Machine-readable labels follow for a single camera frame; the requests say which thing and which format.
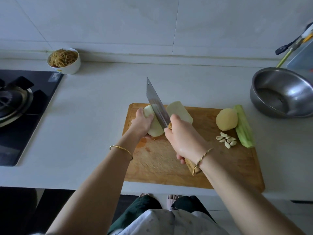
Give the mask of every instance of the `bracelet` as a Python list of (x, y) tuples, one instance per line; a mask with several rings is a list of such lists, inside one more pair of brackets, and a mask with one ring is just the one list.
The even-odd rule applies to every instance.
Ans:
[(193, 171), (193, 175), (195, 174), (195, 171), (197, 169), (197, 167), (199, 168), (199, 164), (202, 161), (202, 159), (208, 154), (209, 151), (211, 151), (213, 148), (209, 149), (206, 151), (206, 153), (200, 158), (200, 160), (198, 161), (198, 163), (196, 164), (196, 166), (194, 167), (194, 171)]
[(118, 145), (112, 145), (112, 146), (110, 146), (110, 148), (109, 148), (110, 150), (111, 150), (111, 147), (116, 147), (116, 148), (119, 148), (119, 149), (122, 149), (122, 150), (128, 152), (129, 155), (131, 156), (131, 160), (133, 159), (133, 155), (131, 155), (130, 151), (128, 151), (127, 149), (125, 149), (125, 148), (123, 148), (123, 147), (121, 147), (121, 146), (118, 146)]

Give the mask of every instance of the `person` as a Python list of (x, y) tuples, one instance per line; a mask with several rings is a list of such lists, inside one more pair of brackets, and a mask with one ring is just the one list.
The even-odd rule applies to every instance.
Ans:
[[(196, 197), (179, 198), (172, 209), (144, 195), (112, 223), (124, 177), (140, 138), (150, 129), (153, 115), (145, 118), (142, 108), (122, 138), (73, 193), (46, 234), (228, 234), (205, 212)], [(304, 234), (292, 221), (254, 190), (223, 155), (206, 142), (193, 126), (171, 116), (172, 130), (165, 135), (182, 164), (188, 158), (199, 167), (223, 200), (242, 234)]]

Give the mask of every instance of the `hand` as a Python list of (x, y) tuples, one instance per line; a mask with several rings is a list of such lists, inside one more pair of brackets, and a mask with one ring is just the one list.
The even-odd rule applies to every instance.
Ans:
[(192, 124), (181, 120), (178, 115), (171, 116), (172, 130), (165, 128), (165, 136), (177, 153), (177, 159), (184, 164), (184, 158), (188, 158), (194, 164), (210, 148), (208, 142), (201, 137)]
[(147, 132), (151, 127), (152, 120), (153, 114), (150, 114), (148, 118), (145, 118), (143, 115), (143, 109), (139, 108), (136, 112), (136, 118), (131, 121), (131, 126), (127, 132), (136, 134), (139, 139), (143, 138), (147, 135)]

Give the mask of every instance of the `wall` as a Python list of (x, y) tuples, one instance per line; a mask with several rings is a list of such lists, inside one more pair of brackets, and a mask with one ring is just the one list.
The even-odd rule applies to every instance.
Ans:
[(273, 58), (313, 0), (0, 0), (0, 49)]

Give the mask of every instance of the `black glass stovetop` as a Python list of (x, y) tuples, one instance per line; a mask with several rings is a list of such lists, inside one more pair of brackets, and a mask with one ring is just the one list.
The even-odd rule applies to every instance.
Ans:
[(0, 70), (0, 166), (15, 166), (63, 74)]

